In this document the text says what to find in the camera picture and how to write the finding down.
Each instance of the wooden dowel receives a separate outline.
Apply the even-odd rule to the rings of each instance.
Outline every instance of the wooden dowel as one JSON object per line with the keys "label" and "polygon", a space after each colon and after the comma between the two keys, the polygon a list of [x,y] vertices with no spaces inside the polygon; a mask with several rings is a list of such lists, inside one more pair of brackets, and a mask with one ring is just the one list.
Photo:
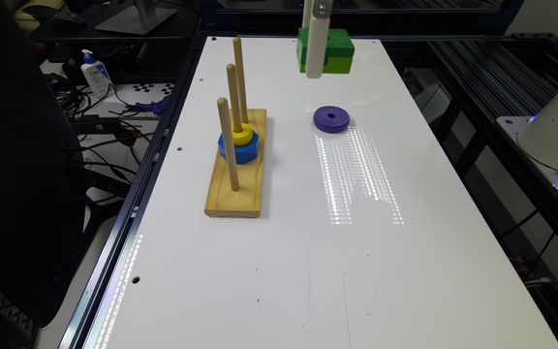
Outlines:
{"label": "wooden dowel", "polygon": [[240,38],[233,38],[233,54],[236,59],[236,76],[238,80],[238,97],[240,98],[240,121],[249,122],[247,115],[247,93],[244,86],[244,64],[242,61],[242,43]]}
{"label": "wooden dowel", "polygon": [[228,64],[228,86],[230,87],[230,103],[232,104],[233,131],[242,132],[240,124],[240,107],[238,106],[238,82],[236,80],[236,67]]}
{"label": "wooden dowel", "polygon": [[228,100],[219,98],[217,101],[219,108],[219,119],[221,120],[221,132],[223,133],[223,146],[225,147],[225,157],[228,161],[228,173],[230,174],[230,185],[233,191],[240,189],[238,184],[238,171],[236,169],[236,153],[233,149],[232,123],[230,122],[230,107]]}

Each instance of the white tabletop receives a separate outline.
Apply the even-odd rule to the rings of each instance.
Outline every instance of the white tabletop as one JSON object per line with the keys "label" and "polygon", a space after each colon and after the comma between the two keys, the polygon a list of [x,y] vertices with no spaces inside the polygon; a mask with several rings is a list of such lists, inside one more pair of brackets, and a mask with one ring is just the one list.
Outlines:
{"label": "white tabletop", "polygon": [[[207,41],[96,347],[558,348],[380,42],[354,43],[349,75],[307,79],[295,40],[243,39],[262,215],[230,219],[203,213],[233,63]],[[325,105],[347,132],[315,128]]]}

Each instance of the purple disk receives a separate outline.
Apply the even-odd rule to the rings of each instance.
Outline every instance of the purple disk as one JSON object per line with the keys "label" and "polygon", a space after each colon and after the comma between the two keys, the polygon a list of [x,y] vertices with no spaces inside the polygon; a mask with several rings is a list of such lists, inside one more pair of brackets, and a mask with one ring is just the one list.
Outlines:
{"label": "purple disk", "polygon": [[314,112],[314,125],[323,132],[342,132],[348,128],[349,123],[348,112],[338,107],[320,107]]}

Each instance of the wooden base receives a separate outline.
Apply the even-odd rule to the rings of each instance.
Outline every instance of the wooden base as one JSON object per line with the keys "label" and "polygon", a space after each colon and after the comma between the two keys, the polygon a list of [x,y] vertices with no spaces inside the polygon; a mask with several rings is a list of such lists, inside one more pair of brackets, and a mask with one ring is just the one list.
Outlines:
{"label": "wooden base", "polygon": [[248,110],[247,115],[249,126],[260,136],[260,153],[255,160],[245,165],[236,165],[240,189],[233,191],[230,187],[228,164],[217,149],[208,197],[203,210],[210,217],[256,218],[260,216],[266,110]]}

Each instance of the bottle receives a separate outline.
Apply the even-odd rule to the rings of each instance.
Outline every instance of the bottle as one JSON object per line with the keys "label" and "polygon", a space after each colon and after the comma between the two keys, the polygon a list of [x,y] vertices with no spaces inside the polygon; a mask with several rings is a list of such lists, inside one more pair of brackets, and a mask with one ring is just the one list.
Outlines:
{"label": "bottle", "polygon": [[85,60],[85,64],[81,65],[81,71],[85,79],[87,79],[87,83],[92,88],[95,97],[105,97],[109,92],[109,85],[111,84],[105,64],[94,59],[94,56],[92,56],[93,52],[89,49],[84,49],[81,52],[83,52],[83,60]]}

